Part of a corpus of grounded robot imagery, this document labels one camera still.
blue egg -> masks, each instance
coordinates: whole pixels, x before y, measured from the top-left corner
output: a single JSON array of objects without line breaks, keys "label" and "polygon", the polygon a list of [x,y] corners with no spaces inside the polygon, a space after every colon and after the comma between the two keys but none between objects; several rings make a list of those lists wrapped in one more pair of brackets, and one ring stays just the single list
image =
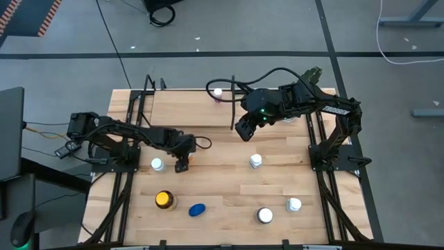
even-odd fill
[{"label": "blue egg", "polygon": [[196,217],[196,216],[202,214],[203,212],[205,212],[205,205],[202,203],[199,203],[199,204],[193,205],[189,209],[188,214],[191,217]]}]

floor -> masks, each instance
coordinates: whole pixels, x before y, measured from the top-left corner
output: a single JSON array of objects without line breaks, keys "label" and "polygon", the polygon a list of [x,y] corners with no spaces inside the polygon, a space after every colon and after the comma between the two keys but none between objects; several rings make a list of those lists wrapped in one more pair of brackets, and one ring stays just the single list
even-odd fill
[{"label": "floor", "polygon": [[[126,1],[143,10],[140,0]],[[408,15],[420,2],[385,0],[383,16]],[[249,81],[274,67],[304,72],[313,66],[323,68],[320,86],[340,87],[336,85],[337,69],[335,75],[332,61],[322,53],[327,45],[316,1],[185,0],[174,6],[176,20],[165,28],[151,26],[144,13],[122,0],[99,3],[117,49],[126,54],[123,63],[133,88],[142,87],[145,74],[157,81],[163,78],[169,88],[202,88],[213,78],[233,74]],[[321,3],[336,52],[377,51],[379,1]],[[443,17],[443,13],[444,1],[440,1],[428,15]],[[169,13],[161,10],[156,16],[167,18]],[[444,51],[444,28],[384,27],[380,42],[385,51],[416,52],[391,60],[434,59],[408,56],[417,56],[419,51]],[[197,51],[204,56],[196,56]],[[209,57],[205,56],[208,51],[269,53],[209,53]],[[282,56],[280,51],[313,53]],[[53,59],[54,53],[64,55]],[[44,37],[6,39],[0,48],[0,90],[25,87],[24,115],[28,122],[67,122],[72,112],[79,111],[105,114],[111,91],[128,86],[118,59],[94,53],[114,53],[96,2],[64,0]],[[40,59],[5,59],[18,58],[18,54],[29,58],[39,54]],[[444,246],[443,120],[410,115],[413,108],[444,105],[444,62],[395,66],[371,55],[375,53],[339,56],[337,60],[348,96],[362,102],[359,139],[364,155],[373,159],[368,175],[384,240]],[[277,87],[293,80],[288,74],[276,73],[257,87]],[[66,126],[35,127],[55,133],[66,131]],[[51,153],[63,144],[63,140],[45,140],[24,132],[25,147]],[[58,160],[27,150],[23,155],[73,174],[89,172],[88,166],[75,160]],[[38,192],[38,203],[66,193],[43,184]],[[75,244],[84,206],[80,195],[41,206],[39,213],[66,211],[37,225],[40,230],[59,226],[42,234],[42,247]]]}]

white cap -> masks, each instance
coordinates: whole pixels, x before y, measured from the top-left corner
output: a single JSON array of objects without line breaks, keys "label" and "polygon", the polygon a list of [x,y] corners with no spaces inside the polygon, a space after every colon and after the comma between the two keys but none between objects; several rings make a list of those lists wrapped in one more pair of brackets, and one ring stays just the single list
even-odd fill
[{"label": "white cap", "polygon": [[154,159],[151,161],[151,167],[153,167],[153,169],[158,170],[158,169],[161,169],[162,166],[163,166],[163,162],[162,162],[162,160],[160,160],[159,158],[154,158]]},{"label": "white cap", "polygon": [[300,202],[297,198],[290,198],[290,209],[294,211],[300,210],[300,207],[302,206],[302,202]]},{"label": "white cap", "polygon": [[262,223],[270,223],[273,219],[273,212],[271,212],[270,208],[261,208],[257,213],[257,218]]},{"label": "white cap", "polygon": [[213,94],[216,97],[221,96],[222,95],[222,89],[220,89],[220,88],[214,89]]},{"label": "white cap", "polygon": [[259,154],[254,154],[254,155],[252,155],[251,156],[251,161],[253,162],[253,163],[255,163],[255,164],[259,164],[259,163],[261,163],[262,162],[262,157],[261,157],[261,155],[259,155]]}]

orange and black striped tape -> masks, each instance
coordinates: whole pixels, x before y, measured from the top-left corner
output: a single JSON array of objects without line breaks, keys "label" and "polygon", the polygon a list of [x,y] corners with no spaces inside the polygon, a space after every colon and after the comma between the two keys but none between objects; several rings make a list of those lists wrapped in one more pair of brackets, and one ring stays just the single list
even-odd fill
[{"label": "orange and black striped tape", "polygon": [[49,24],[51,23],[52,19],[56,15],[55,13],[57,12],[57,9],[61,3],[62,3],[62,0],[54,0],[53,5],[49,9],[48,15],[46,15],[46,17],[44,18],[43,23],[40,26],[39,32],[37,33],[40,37],[44,36],[46,31],[48,30]]},{"label": "orange and black striped tape", "polygon": [[5,32],[6,25],[8,25],[9,21],[12,19],[12,16],[21,3],[22,0],[11,0],[3,14],[0,16],[0,37]]}]

wooden table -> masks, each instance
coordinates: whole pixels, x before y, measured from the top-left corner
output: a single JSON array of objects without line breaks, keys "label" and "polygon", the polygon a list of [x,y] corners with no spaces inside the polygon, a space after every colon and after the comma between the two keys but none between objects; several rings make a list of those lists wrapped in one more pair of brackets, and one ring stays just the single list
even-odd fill
[{"label": "wooden table", "polygon": [[[334,89],[323,91],[334,93]],[[179,99],[181,92],[174,93]],[[108,116],[124,121],[129,95],[130,90],[114,90]],[[149,119],[152,109],[153,96],[147,96],[144,114]],[[237,103],[235,121],[244,113]],[[323,117],[329,135],[335,126],[334,116],[324,114]],[[208,150],[198,149],[189,171],[176,174],[171,167],[174,158],[140,144],[142,155],[133,181],[125,245],[158,245],[160,240],[167,240],[168,245],[281,244],[283,239],[288,239],[290,244],[327,243],[316,173],[310,167],[307,150],[310,141],[304,117],[288,124],[278,122],[259,128],[249,142],[242,142],[236,131],[228,127],[177,129],[207,136],[213,146]],[[315,131],[319,143],[317,127]],[[248,164],[254,153],[263,159],[263,165],[256,170]],[[156,157],[170,165],[166,173],[151,169],[151,160]],[[350,173],[337,172],[336,181],[343,209],[361,232],[371,238],[358,179]],[[108,173],[91,188],[83,219],[91,231],[108,212],[113,183],[114,174]],[[154,196],[161,190],[169,190],[178,197],[174,211],[165,212],[155,206]],[[286,211],[285,203],[290,197],[302,201],[300,211]],[[207,210],[200,217],[191,218],[188,210],[195,203],[204,203]],[[257,209],[264,206],[274,214],[273,221],[267,225],[258,224],[254,218]],[[336,216],[332,209],[330,212],[335,237],[339,239]],[[119,220],[118,214],[114,221],[114,240]],[[79,242],[88,237],[82,230]]]}]

